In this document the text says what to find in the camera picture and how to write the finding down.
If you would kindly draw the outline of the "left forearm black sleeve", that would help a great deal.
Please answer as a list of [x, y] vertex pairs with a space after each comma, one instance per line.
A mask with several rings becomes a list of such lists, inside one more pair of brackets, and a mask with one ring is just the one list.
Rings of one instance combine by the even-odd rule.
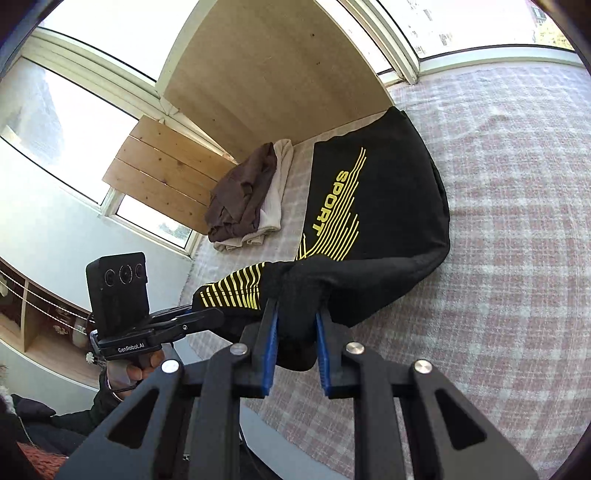
[[58, 415], [47, 405], [10, 394], [3, 398], [1, 428], [20, 443], [45, 452], [70, 456], [122, 402], [111, 390], [107, 373], [99, 376], [99, 390], [90, 409]]

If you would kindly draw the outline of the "left hand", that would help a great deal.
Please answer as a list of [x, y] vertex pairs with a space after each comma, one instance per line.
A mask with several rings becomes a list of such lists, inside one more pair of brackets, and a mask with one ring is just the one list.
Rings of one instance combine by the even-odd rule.
[[116, 393], [126, 394], [138, 382], [145, 380], [164, 361], [162, 350], [142, 355], [140, 365], [132, 361], [114, 360], [106, 363], [107, 385]]

